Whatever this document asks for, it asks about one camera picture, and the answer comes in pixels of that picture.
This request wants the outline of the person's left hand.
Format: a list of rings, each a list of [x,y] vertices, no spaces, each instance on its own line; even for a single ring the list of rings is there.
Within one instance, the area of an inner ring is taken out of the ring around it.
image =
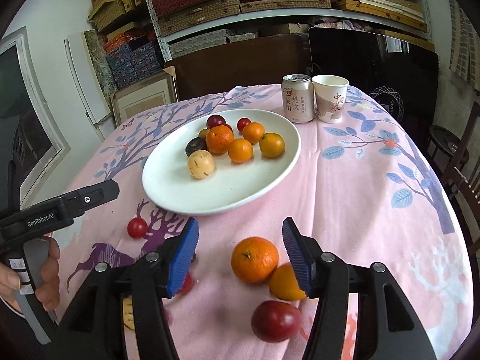
[[[53,311],[59,305],[59,258],[58,243],[51,237],[46,238],[49,242],[49,255],[42,265],[40,273],[43,284],[37,287],[35,294],[46,311]],[[0,268],[1,299],[13,309],[20,312],[21,308],[15,299],[15,291],[20,290],[21,281],[16,272],[1,264]]]

